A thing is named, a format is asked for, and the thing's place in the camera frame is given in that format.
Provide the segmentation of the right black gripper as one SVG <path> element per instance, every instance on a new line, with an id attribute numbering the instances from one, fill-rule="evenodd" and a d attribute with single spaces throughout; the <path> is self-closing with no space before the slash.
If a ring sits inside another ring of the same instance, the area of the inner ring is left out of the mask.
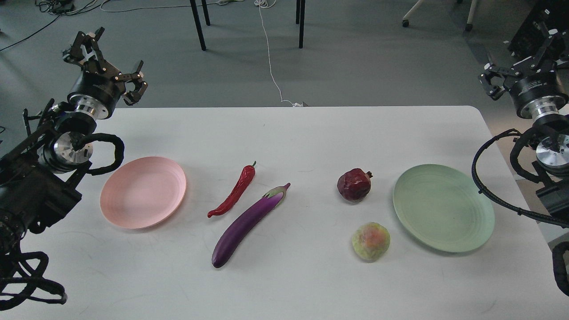
<path id="1" fill-rule="evenodd" d="M 478 75 L 489 98 L 499 100 L 508 91 L 517 116 L 525 119 L 558 113 L 568 103 L 567 91 L 557 75 L 560 63 L 569 59 L 568 30 L 549 30 L 545 23 L 539 26 L 544 39 L 530 60 L 502 67 L 487 53 L 488 62 Z"/>

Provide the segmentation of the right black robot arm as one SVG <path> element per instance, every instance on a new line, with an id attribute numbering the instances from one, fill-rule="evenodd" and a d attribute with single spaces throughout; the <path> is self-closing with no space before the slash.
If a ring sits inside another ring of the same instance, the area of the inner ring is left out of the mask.
<path id="1" fill-rule="evenodd" d="M 476 152 L 471 176 L 478 192 L 492 202 L 535 221 L 567 228 L 569 214 L 569 148 L 568 116 L 561 109 L 568 104 L 568 93 L 557 75 L 559 61 L 568 61 L 568 32 L 539 24 L 543 34 L 541 46 L 532 55 L 510 67 L 493 63 L 478 76 L 486 95 L 498 100 L 508 93 L 516 114 L 532 120 L 525 132 L 506 130 L 488 140 Z M 536 196 L 547 214 L 522 209 L 495 195 L 478 176 L 478 159 L 498 140 L 512 136 L 514 146 L 509 154 L 510 166 L 521 178 L 542 187 Z"/>

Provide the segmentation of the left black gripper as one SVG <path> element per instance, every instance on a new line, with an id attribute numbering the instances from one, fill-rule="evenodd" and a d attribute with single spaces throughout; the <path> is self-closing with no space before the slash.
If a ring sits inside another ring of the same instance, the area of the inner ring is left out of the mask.
<path id="1" fill-rule="evenodd" d="M 87 99 L 97 111 L 94 118 L 110 118 L 120 97 L 127 106 L 137 104 L 148 88 L 142 73 L 144 61 L 140 60 L 131 73 L 122 73 L 104 59 L 98 41 L 105 32 L 99 27 L 94 32 L 79 31 L 69 46 L 62 52 L 65 63 L 80 66 L 82 71 L 68 95 L 68 103 L 75 110 Z"/>

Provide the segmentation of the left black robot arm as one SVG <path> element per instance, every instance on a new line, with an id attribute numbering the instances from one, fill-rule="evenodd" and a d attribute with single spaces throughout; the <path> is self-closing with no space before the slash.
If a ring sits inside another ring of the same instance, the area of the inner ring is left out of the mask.
<path id="1" fill-rule="evenodd" d="M 23 111 L 26 138 L 1 158 L 0 251 L 1 310 L 26 300 L 65 304 L 64 287 L 44 277 L 49 257 L 22 252 L 27 233 L 40 234 L 65 218 L 82 199 L 84 176 L 117 170 L 124 160 L 122 139 L 96 133 L 98 120 L 110 118 L 119 99 L 132 106 L 148 87 L 138 61 L 124 73 L 102 55 L 104 27 L 79 31 L 63 61 L 80 67 L 65 101 L 49 100 L 43 111 Z"/>

